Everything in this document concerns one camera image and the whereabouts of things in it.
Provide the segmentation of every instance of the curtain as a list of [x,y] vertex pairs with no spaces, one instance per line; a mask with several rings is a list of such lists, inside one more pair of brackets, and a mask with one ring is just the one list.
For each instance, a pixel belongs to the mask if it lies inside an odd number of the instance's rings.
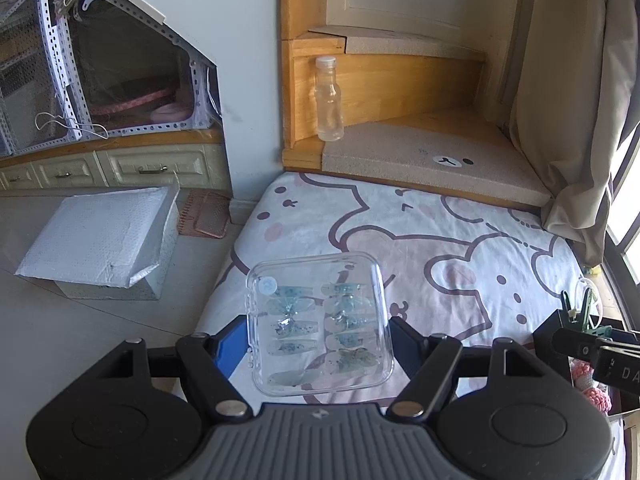
[[553,195],[545,229],[590,266],[602,262],[613,155],[640,120],[637,62],[635,0],[534,0],[511,140]]

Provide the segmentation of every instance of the drawer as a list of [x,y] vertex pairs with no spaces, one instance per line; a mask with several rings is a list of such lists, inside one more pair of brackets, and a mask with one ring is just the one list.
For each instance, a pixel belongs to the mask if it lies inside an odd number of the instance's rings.
[[95,152],[57,156],[33,163],[42,187],[105,187]]
[[182,187],[231,189],[225,150],[219,144],[143,146],[97,155],[110,186],[166,186],[175,171]]
[[21,164],[0,170],[5,189],[36,189],[42,187],[31,164]]

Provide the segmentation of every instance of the plastic bottle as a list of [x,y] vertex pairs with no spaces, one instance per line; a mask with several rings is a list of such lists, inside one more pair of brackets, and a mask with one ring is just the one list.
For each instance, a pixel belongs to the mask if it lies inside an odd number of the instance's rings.
[[340,87],[335,82],[336,60],[333,56],[316,58],[316,105],[318,137],[324,141],[344,136]]

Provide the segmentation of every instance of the fake nail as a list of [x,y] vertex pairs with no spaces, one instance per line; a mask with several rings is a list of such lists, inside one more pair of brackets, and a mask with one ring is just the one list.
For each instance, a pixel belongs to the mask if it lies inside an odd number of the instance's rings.
[[329,316],[324,320],[324,327],[333,333],[346,332],[347,330],[356,330],[358,328],[375,327],[377,325],[378,319],[373,314],[350,316],[343,311]]
[[330,373],[357,372],[379,364],[378,358],[366,348],[341,348],[332,353],[335,355],[329,355],[327,358]]
[[339,350],[343,347],[357,348],[358,346],[375,344],[377,340],[376,333],[373,331],[342,332],[327,336],[326,346],[329,350]]
[[318,349],[318,343],[312,339],[289,339],[286,341],[269,341],[267,352],[271,355],[294,355]]
[[279,386],[300,386],[300,384],[312,383],[322,375],[320,370],[291,370],[271,374],[267,379],[269,384]]
[[322,302],[322,306],[329,314],[337,314],[338,312],[344,312],[345,314],[351,314],[361,308],[366,308],[371,305],[371,302],[367,298],[362,296],[354,296],[353,294],[343,294],[341,296],[333,296],[327,298]]
[[338,296],[341,294],[355,294],[365,287],[366,285],[362,283],[325,283],[320,287],[320,291],[325,296]]
[[271,298],[267,301],[267,313],[276,316],[294,316],[313,310],[316,302],[311,298]]
[[314,290],[310,286],[279,286],[273,295],[276,298],[300,298],[302,296],[311,296]]
[[278,339],[291,336],[315,334],[318,323],[315,321],[296,321],[290,317],[271,325]]

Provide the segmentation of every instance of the gray wall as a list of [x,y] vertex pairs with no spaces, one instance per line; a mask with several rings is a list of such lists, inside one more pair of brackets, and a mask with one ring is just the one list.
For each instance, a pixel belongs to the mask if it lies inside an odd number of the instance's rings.
[[218,67],[234,198],[258,200],[282,171],[277,0],[132,0]]

